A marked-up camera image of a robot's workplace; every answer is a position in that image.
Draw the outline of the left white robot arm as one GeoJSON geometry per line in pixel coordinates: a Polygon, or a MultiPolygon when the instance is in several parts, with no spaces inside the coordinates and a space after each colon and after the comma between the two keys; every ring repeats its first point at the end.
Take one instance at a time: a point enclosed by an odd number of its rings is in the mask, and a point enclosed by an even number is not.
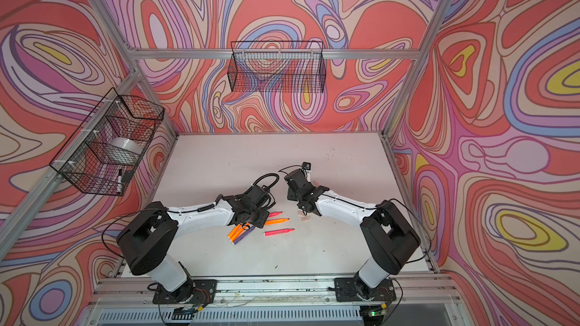
{"type": "Polygon", "coordinates": [[[152,202],[120,232],[116,242],[134,276],[147,275],[169,293],[190,295],[193,280],[168,255],[174,239],[210,227],[262,228],[274,205],[270,189],[258,185],[239,195],[220,195],[204,205],[176,208],[152,202]]]}

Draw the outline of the aluminium front rail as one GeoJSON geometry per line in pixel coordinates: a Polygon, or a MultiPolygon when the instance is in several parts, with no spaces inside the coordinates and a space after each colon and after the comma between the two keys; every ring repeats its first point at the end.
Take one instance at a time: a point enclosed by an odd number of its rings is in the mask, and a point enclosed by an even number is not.
{"type": "MultiPolygon", "coordinates": [[[[215,276],[217,285],[195,296],[212,306],[314,306],[338,303],[330,288],[339,274],[301,276],[215,276]]],[[[440,273],[402,273],[392,276],[397,300],[405,304],[461,303],[462,297],[450,276],[440,273]]],[[[152,306],[152,280],[143,277],[106,279],[98,282],[89,304],[152,306]]]]}

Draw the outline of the purple pen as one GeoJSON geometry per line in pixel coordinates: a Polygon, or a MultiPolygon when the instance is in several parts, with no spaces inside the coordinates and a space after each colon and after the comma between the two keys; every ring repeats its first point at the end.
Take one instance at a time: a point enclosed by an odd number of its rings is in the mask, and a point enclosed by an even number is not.
{"type": "Polygon", "coordinates": [[[255,230],[254,226],[251,226],[248,230],[245,230],[244,232],[241,233],[241,235],[239,235],[235,240],[234,240],[234,244],[237,245],[239,244],[241,241],[243,241],[243,239],[245,239],[249,234],[251,234],[253,231],[255,230]]]}

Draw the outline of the orange pen left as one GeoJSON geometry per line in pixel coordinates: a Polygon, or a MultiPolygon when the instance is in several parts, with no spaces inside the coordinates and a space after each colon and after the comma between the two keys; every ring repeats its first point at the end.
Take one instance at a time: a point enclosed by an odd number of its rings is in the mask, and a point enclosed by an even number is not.
{"type": "Polygon", "coordinates": [[[229,239],[230,241],[233,241],[233,240],[234,240],[234,236],[235,236],[235,235],[236,235],[236,234],[237,234],[237,233],[238,233],[238,232],[239,232],[239,231],[242,229],[242,227],[243,227],[243,226],[242,226],[241,224],[238,224],[238,225],[236,225],[236,226],[234,227],[234,229],[233,229],[233,230],[232,230],[232,231],[229,233],[229,235],[228,235],[228,239],[229,239]]]}

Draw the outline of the orange highlighter pen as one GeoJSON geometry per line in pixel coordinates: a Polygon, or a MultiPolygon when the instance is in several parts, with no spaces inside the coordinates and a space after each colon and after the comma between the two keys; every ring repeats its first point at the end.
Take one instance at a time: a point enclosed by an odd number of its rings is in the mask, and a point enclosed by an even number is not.
{"type": "Polygon", "coordinates": [[[264,225],[265,226],[272,226],[275,224],[280,224],[280,223],[285,223],[289,221],[289,218],[277,218],[277,219],[271,219],[271,220],[267,220],[264,225]]]}

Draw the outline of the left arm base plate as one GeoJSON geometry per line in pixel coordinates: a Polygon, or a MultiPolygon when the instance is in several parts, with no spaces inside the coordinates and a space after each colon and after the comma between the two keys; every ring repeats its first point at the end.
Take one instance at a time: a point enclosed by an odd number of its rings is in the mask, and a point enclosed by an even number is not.
{"type": "Polygon", "coordinates": [[[186,281],[176,291],[167,291],[158,282],[148,286],[149,291],[154,291],[153,304],[193,304],[194,306],[207,306],[214,302],[217,279],[194,279],[186,281]]]}

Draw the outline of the pink highlighter pen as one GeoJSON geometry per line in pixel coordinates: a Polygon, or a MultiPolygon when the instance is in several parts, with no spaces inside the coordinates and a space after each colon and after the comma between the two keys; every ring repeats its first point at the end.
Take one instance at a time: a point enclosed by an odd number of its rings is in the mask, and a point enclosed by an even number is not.
{"type": "Polygon", "coordinates": [[[294,231],[295,231],[295,229],[293,229],[293,228],[276,229],[276,230],[264,232],[264,236],[269,237],[269,236],[275,236],[275,235],[283,235],[283,234],[288,234],[288,233],[294,232],[294,231]]]}
{"type": "Polygon", "coordinates": [[[268,217],[269,218],[276,217],[276,216],[281,215],[282,213],[283,213],[282,211],[275,211],[275,212],[270,213],[268,217]]]}

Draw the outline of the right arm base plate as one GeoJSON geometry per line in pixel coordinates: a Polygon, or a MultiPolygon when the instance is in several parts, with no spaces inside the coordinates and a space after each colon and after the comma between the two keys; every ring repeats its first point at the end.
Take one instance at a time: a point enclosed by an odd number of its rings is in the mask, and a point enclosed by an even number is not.
{"type": "Polygon", "coordinates": [[[355,278],[335,278],[334,285],[328,290],[335,293],[338,302],[382,302],[391,304],[397,300],[391,279],[383,279],[375,288],[355,278]]]}

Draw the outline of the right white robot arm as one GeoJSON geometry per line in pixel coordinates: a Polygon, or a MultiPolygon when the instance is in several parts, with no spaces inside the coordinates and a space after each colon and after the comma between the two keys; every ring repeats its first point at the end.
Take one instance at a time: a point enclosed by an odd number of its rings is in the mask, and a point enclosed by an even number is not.
{"type": "Polygon", "coordinates": [[[298,169],[285,175],[288,199],[306,215],[331,217],[362,231],[370,258],[352,278],[355,294],[369,299],[379,285],[396,276],[421,244],[411,223],[393,202],[358,202],[310,181],[310,172],[298,169]]]}

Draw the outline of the orange pen middle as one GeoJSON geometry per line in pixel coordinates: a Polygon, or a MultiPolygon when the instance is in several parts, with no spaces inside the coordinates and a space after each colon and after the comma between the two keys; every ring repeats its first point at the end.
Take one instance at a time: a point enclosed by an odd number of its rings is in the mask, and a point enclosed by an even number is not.
{"type": "Polygon", "coordinates": [[[240,230],[240,231],[239,231],[239,232],[238,232],[238,233],[237,233],[237,234],[234,236],[234,240],[235,240],[235,239],[236,239],[236,238],[237,238],[239,235],[241,235],[241,233],[242,233],[242,232],[244,232],[245,230],[248,230],[248,229],[250,228],[250,224],[249,224],[249,223],[244,223],[244,224],[241,224],[241,225],[242,225],[243,227],[242,227],[242,229],[241,229],[241,230],[240,230]]]}

